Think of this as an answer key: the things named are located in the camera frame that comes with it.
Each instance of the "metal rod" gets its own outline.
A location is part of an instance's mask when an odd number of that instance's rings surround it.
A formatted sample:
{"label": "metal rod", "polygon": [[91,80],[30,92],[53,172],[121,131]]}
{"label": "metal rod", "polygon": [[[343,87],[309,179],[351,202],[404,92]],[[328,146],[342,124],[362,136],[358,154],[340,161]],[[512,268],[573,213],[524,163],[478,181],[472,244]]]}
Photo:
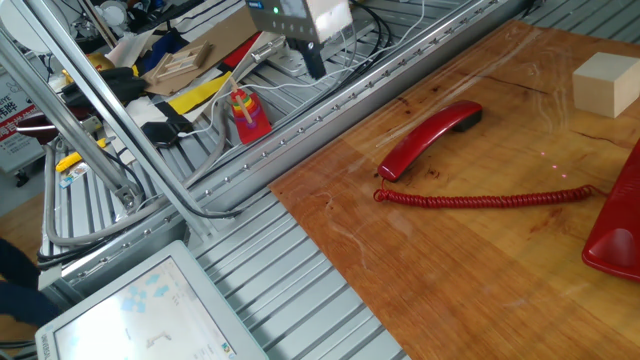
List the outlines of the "metal rod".
{"label": "metal rod", "polygon": [[38,74],[20,49],[10,40],[9,35],[0,28],[0,63],[20,84],[31,100],[38,106],[60,133],[80,153],[82,158],[94,168],[109,190],[120,194],[125,206],[132,203],[139,192],[136,186],[118,171],[114,164],[102,153],[102,149],[69,111],[60,97]]}
{"label": "metal rod", "polygon": [[204,212],[182,186],[140,127],[127,113],[104,79],[98,74],[75,41],[55,18],[46,0],[11,0],[27,19],[38,36],[45,42],[58,61],[66,68],[80,90],[91,101],[116,135],[136,157],[162,193],[171,201],[192,230],[202,238],[211,231],[210,222],[194,215],[193,210]]}

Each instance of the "yellow object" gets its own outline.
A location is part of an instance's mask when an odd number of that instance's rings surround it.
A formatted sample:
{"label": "yellow object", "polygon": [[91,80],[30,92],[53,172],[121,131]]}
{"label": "yellow object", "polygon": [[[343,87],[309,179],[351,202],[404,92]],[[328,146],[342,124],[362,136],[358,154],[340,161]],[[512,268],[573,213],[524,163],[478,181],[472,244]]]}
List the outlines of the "yellow object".
{"label": "yellow object", "polygon": [[[104,147],[107,146],[107,139],[100,139],[96,141],[96,143],[104,149]],[[56,171],[63,172],[81,160],[82,156],[80,156],[78,152],[74,152],[58,162],[58,165],[56,165]]]}
{"label": "yellow object", "polygon": [[[239,104],[244,104],[245,108],[250,108],[253,106],[253,99],[249,98],[249,100],[250,101],[247,101],[246,103],[240,102]],[[236,111],[242,111],[242,108],[240,106],[233,105],[233,109]]]}
{"label": "yellow object", "polygon": [[177,98],[169,101],[169,105],[179,115],[186,114],[191,111],[191,109],[193,109],[196,105],[202,104],[213,94],[217,93],[230,76],[231,72],[227,72],[223,76],[217,79],[213,79],[206,84],[202,84],[197,88],[187,92],[186,94],[180,95]]}
{"label": "yellow object", "polygon": [[[93,67],[95,67],[98,71],[111,70],[116,68],[111,60],[107,59],[101,53],[89,54],[87,55],[87,58],[89,59],[89,61],[91,61]],[[69,75],[67,70],[62,70],[62,73],[64,74],[65,80],[67,81],[67,85],[71,84],[73,82],[73,78]]]}

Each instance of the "white monitor frame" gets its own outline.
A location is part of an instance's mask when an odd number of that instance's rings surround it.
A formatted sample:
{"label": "white monitor frame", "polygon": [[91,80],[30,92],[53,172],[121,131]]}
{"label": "white monitor frame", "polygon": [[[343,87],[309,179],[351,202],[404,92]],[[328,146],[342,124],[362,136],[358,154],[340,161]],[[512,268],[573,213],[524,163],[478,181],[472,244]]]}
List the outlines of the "white monitor frame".
{"label": "white monitor frame", "polygon": [[73,322],[102,301],[118,293],[156,266],[171,258],[191,285],[228,344],[235,352],[234,360],[268,359],[242,321],[229,306],[224,296],[211,282],[202,267],[193,258],[182,241],[174,241],[147,260],[143,261],[104,288],[83,300],[67,312],[43,326],[36,333],[38,359],[59,360],[59,346],[55,333]]}

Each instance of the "red telephone handset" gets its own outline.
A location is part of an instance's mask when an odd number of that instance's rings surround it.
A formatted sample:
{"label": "red telephone handset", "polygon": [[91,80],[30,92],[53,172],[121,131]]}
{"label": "red telephone handset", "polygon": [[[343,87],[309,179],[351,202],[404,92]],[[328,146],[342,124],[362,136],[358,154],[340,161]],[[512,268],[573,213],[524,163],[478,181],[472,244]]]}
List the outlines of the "red telephone handset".
{"label": "red telephone handset", "polygon": [[428,118],[405,137],[378,166],[378,174],[396,181],[409,165],[447,130],[464,132],[480,122],[482,106],[458,101]]}
{"label": "red telephone handset", "polygon": [[373,198],[378,202],[390,201],[423,208],[511,208],[532,205],[559,204],[584,200],[593,192],[602,191],[592,185],[548,193],[512,196],[459,196],[424,197],[407,195],[384,188],[384,181],[396,181],[407,167],[449,129],[466,131],[482,118],[482,106],[473,101],[459,101],[440,110],[415,128],[391,150],[378,167],[382,187]]}

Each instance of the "wooden block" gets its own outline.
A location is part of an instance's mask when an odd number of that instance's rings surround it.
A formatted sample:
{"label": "wooden block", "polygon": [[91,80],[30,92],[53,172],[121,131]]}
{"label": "wooden block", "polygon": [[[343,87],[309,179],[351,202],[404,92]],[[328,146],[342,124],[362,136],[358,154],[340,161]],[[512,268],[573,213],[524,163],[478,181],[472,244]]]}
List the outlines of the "wooden block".
{"label": "wooden block", "polygon": [[576,108],[616,118],[640,96],[640,59],[596,53],[573,73]]}
{"label": "wooden block", "polygon": [[165,54],[158,65],[151,70],[148,81],[157,84],[178,75],[196,70],[202,65],[211,51],[211,45],[205,41],[201,46],[181,51],[175,54]]}

